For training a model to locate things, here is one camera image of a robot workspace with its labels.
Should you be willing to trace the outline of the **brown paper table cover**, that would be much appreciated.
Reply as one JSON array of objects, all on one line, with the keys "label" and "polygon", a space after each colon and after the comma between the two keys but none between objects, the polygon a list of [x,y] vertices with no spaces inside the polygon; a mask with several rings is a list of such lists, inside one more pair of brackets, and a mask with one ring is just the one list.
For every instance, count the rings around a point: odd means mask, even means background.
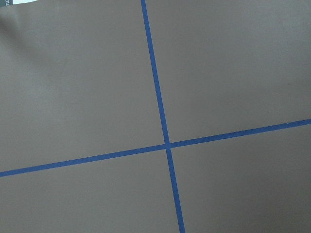
[{"label": "brown paper table cover", "polygon": [[3,0],[3,233],[308,233],[308,0]]}]

